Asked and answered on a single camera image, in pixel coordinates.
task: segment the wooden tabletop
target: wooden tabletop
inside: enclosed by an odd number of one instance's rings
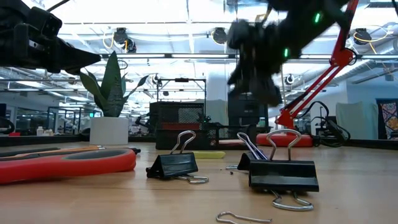
[[[22,146],[80,147],[87,143]],[[197,159],[198,175],[209,183],[190,185],[181,180],[147,179],[158,153],[152,143],[141,148],[135,172],[77,177],[0,187],[0,223],[175,224],[216,223],[220,212],[268,219],[278,224],[397,223],[398,152],[354,147],[294,149],[292,158],[314,160],[319,193],[303,197],[311,212],[290,212],[272,206],[274,197],[253,192],[244,172],[225,170],[237,164],[241,151],[227,151],[224,159]],[[0,148],[13,151],[15,148]],[[283,159],[287,151],[277,151]],[[293,204],[290,196],[286,203]]]

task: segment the metal wire handle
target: metal wire handle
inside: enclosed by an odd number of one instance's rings
[[[240,215],[235,215],[232,212],[221,212],[220,214],[218,214],[216,216],[216,221],[217,222],[221,222],[221,223],[238,224],[238,223],[236,223],[234,221],[231,221],[231,220],[221,219],[221,217],[224,216],[224,215],[231,215],[232,217],[240,219],[240,220],[246,220],[246,221],[256,222],[256,223],[270,223],[270,222],[272,222],[272,219],[261,220],[261,219],[257,219],[257,218],[243,217],[243,216],[240,216]]]
[[[271,190],[271,192],[275,195],[275,199],[272,201],[272,205],[276,208],[284,209],[284,210],[289,210],[289,211],[295,211],[295,212],[304,212],[304,211],[312,211],[313,210],[313,204],[300,199],[297,197],[297,193],[293,192],[293,198],[294,200],[303,205],[303,206],[292,206],[292,205],[284,205],[281,204],[282,197],[275,191]]]
[[[198,176],[192,176],[189,174],[185,174],[185,175],[178,176],[175,178],[177,178],[178,180],[186,180],[190,184],[205,184],[205,183],[209,182],[208,177],[198,177]]]
[[[245,145],[250,149],[251,153],[256,159],[268,159],[266,155],[262,151],[260,151],[254,144],[253,142],[250,141],[249,136],[246,133],[239,132],[237,133],[237,136],[240,140],[242,140]]]
[[[177,136],[177,143],[176,143],[176,145],[173,147],[173,149],[170,151],[170,154],[173,154],[173,152],[178,148],[178,146],[181,144],[181,137],[182,137],[183,135],[186,135],[186,134],[192,134],[192,137],[191,137],[190,139],[186,140],[185,143],[184,143],[184,145],[182,145],[180,154],[184,151],[184,149],[185,149],[185,147],[187,146],[187,144],[190,143],[190,142],[192,142],[192,141],[196,138],[196,136],[197,136],[197,134],[196,134],[194,131],[189,131],[189,130],[188,130],[188,131],[183,131],[183,132],[181,132],[180,134],[178,134],[178,136]]]
[[[288,154],[289,154],[289,161],[290,161],[290,160],[292,160],[292,156],[291,156],[290,152],[291,152],[291,150],[292,150],[292,147],[293,147],[294,145],[296,145],[296,143],[298,143],[298,142],[300,141],[300,139],[301,139],[301,133],[298,132],[298,131],[296,131],[296,130],[293,130],[293,129],[281,129],[281,130],[271,131],[270,133],[268,133],[268,134],[267,134],[267,140],[269,141],[269,143],[270,143],[270,144],[272,145],[272,147],[273,147],[272,153],[271,153],[271,155],[269,156],[269,160],[270,160],[270,161],[272,161],[272,158],[274,158],[274,154],[275,154],[275,151],[276,151],[276,149],[277,149],[277,146],[276,146],[276,144],[273,142],[273,140],[271,139],[271,136],[273,136],[274,134],[279,134],[279,133],[293,133],[293,134],[296,135],[296,138],[295,138],[291,143],[289,143],[289,145],[287,146],[287,151],[288,151]]]
[[[231,169],[238,169],[238,165],[230,165],[225,167],[226,170],[231,170]]]

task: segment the white pot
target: white pot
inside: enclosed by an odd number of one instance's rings
[[[127,118],[92,118],[90,144],[99,146],[127,145],[129,142],[129,120]]]

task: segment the black binder clip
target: black binder clip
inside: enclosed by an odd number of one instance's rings
[[[277,146],[271,140],[271,136],[277,133],[294,133],[297,136],[296,139],[288,145],[289,160],[287,161],[272,160]],[[319,192],[315,163],[313,161],[291,160],[290,151],[300,139],[301,134],[295,130],[282,129],[273,131],[267,135],[267,140],[273,147],[269,159],[254,160],[250,163],[250,187],[271,191],[276,196],[276,199],[272,202],[273,206],[284,210],[313,210],[313,205],[310,202],[299,199],[296,192]],[[292,192],[295,201],[303,206],[281,204],[282,197],[278,194],[280,191]]]
[[[263,151],[258,149],[250,138],[245,133],[238,133],[238,138],[242,140],[245,145],[250,149],[250,152],[244,152],[242,154],[241,160],[238,165],[232,165],[226,167],[227,170],[237,169],[237,170],[249,170],[250,162],[255,159],[268,159],[266,155],[264,155]]]
[[[179,154],[173,152],[180,146],[180,138],[185,134],[192,134],[192,137],[185,141]],[[177,143],[170,151],[170,154],[158,155],[152,167],[146,169],[148,178],[170,179],[176,178],[186,180],[190,184],[204,184],[209,181],[207,177],[189,175],[198,172],[198,166],[193,152],[182,153],[188,143],[194,140],[194,131],[183,131],[177,137]]]

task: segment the green led light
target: green led light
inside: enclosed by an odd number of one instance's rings
[[[289,56],[289,49],[285,49],[284,50],[284,57],[288,57]]]
[[[315,20],[314,20],[314,22],[315,22],[315,23],[319,23],[320,19],[321,19],[321,14],[318,12],[318,13],[315,15]]]

